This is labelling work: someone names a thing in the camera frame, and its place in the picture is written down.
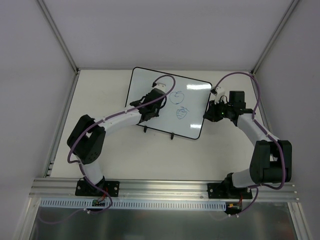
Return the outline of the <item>white whiteboard black frame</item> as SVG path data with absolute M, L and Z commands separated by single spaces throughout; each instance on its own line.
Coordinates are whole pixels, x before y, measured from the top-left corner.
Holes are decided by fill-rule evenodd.
M 166 86 L 167 93 L 173 85 L 174 89 L 167 95 L 167 101 L 159 111 L 158 117 L 139 123 L 149 129 L 174 134 L 196 140 L 203 127 L 203 115 L 210 99 L 212 84 L 195 78 L 166 73 L 142 67 L 132 70 L 125 106 L 137 101 L 152 90 L 152 83 L 160 76 L 158 82 Z

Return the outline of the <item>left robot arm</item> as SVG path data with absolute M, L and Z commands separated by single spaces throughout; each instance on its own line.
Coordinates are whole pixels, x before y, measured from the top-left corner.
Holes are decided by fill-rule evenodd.
M 101 120 L 83 115 L 77 122 L 67 139 L 70 151 L 67 162 L 77 163 L 83 174 L 77 182 L 76 196 L 101 197 L 108 193 L 115 197 L 118 192 L 111 187 L 116 181 L 107 182 L 98 164 L 105 137 L 115 131 L 146 122 L 159 116 L 160 109 L 166 104 L 165 85 L 156 84 L 152 90 L 140 100 L 131 102 L 132 108 L 115 113 Z

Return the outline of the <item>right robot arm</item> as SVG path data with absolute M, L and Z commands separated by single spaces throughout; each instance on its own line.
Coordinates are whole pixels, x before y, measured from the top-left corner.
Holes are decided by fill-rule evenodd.
M 211 93 L 214 99 L 203 118 L 214 123 L 229 119 L 242 130 L 254 149 L 247 169 L 227 174 L 221 183 L 207 185 L 209 198 L 251 199 L 255 187 L 282 189 L 292 177 L 292 144 L 262 126 L 255 110 L 246 107 L 244 91 L 230 91 L 226 97 L 221 87 L 215 87 Z

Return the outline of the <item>aluminium side rail right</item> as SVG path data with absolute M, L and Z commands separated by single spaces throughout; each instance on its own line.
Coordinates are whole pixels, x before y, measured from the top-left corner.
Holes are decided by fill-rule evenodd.
M 260 70 L 256 73 L 260 86 L 262 105 L 271 131 L 281 140 L 287 140 L 288 100 L 286 82 L 273 71 Z

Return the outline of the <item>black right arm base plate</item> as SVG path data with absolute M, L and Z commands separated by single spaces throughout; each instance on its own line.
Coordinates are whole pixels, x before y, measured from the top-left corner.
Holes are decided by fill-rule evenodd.
M 228 199 L 228 200 L 251 200 L 252 191 L 247 188 L 237 188 L 231 185 L 219 183 L 208 183 L 207 194 L 209 199 Z

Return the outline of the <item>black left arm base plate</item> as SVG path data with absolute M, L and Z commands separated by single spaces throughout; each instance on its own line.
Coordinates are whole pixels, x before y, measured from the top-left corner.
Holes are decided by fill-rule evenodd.
M 96 186 L 105 192 L 107 192 L 111 197 L 118 197 L 120 182 L 105 180 L 104 178 L 100 180 Z M 75 195 L 81 197 L 101 197 L 104 193 L 97 188 L 93 187 L 87 180 L 81 178 L 76 185 Z

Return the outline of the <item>aluminium corner post left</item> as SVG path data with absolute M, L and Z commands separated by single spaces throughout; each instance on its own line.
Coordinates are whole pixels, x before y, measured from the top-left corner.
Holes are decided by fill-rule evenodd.
M 36 0 L 35 1 L 40 9 L 40 11 L 42 12 L 43 14 L 43 17 L 44 19 L 46 20 L 49 28 L 51 29 L 55 39 L 57 40 L 64 56 L 66 57 L 72 71 L 77 74 L 78 71 L 79 71 L 79 68 L 74 60 L 74 58 L 72 57 L 64 39 L 63 39 L 63 36 L 61 35 L 56 23 L 55 23 L 55 20 L 52 16 L 52 14 L 50 13 L 50 10 L 49 8 L 47 7 L 47 4 L 44 0 Z

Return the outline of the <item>aluminium corner post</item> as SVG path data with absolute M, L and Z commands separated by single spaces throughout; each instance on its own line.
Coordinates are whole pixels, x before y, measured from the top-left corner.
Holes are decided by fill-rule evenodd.
M 40 11 L 42 12 L 43 14 L 43 17 L 44 19 L 46 20 L 49 28 L 51 29 L 55 39 L 57 40 L 64 56 L 66 57 L 72 71 L 77 74 L 78 71 L 79 71 L 79 68 L 74 60 L 74 58 L 72 57 L 64 39 L 63 39 L 63 36 L 61 35 L 56 23 L 55 23 L 55 20 L 52 16 L 52 14 L 50 13 L 50 10 L 49 8 L 47 7 L 47 4 L 44 0 L 36 0 L 35 1 L 40 9 Z
M 265 58 L 267 57 L 267 55 L 271 51 L 273 45 L 276 43 L 276 41 L 279 38 L 280 34 L 282 33 L 284 27 L 286 26 L 286 24 L 290 20 L 291 16 L 293 15 L 294 11 L 296 10 L 296 8 L 298 7 L 300 2 L 301 2 L 300 0 L 291 0 L 290 1 L 288 7 L 284 11 L 284 14 L 280 18 L 278 24 L 276 25 L 274 31 L 272 32 L 270 38 L 268 39 L 265 47 L 263 48 L 260 56 L 258 57 L 255 65 L 251 69 L 250 73 L 252 75 L 255 75 L 258 72 L 259 68 L 263 64 Z

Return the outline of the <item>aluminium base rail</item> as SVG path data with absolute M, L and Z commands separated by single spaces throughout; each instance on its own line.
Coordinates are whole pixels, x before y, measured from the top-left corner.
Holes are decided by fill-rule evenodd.
M 29 197 L 74 198 L 77 178 L 35 178 Z M 207 181 L 190 180 L 132 180 L 120 179 L 117 199 L 198 201 L 209 199 Z M 294 202 L 300 196 L 293 183 L 281 190 L 260 187 L 258 202 Z

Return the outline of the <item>aluminium corner post right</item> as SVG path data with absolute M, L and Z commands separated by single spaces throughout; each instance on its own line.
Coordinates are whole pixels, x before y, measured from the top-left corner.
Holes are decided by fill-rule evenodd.
M 280 18 L 278 24 L 276 25 L 274 31 L 272 32 L 270 38 L 268 39 L 265 47 L 263 48 L 260 56 L 258 57 L 255 65 L 251 69 L 250 73 L 252 75 L 255 75 L 258 72 L 259 68 L 263 64 L 265 58 L 267 57 L 267 55 L 271 51 L 273 45 L 276 43 L 276 41 L 279 38 L 280 34 L 282 33 L 284 27 L 286 26 L 286 24 L 290 20 L 291 16 L 293 15 L 294 11 L 296 10 L 296 8 L 298 7 L 300 2 L 301 2 L 300 0 L 291 0 L 290 1 L 288 7 L 284 11 L 284 14 Z

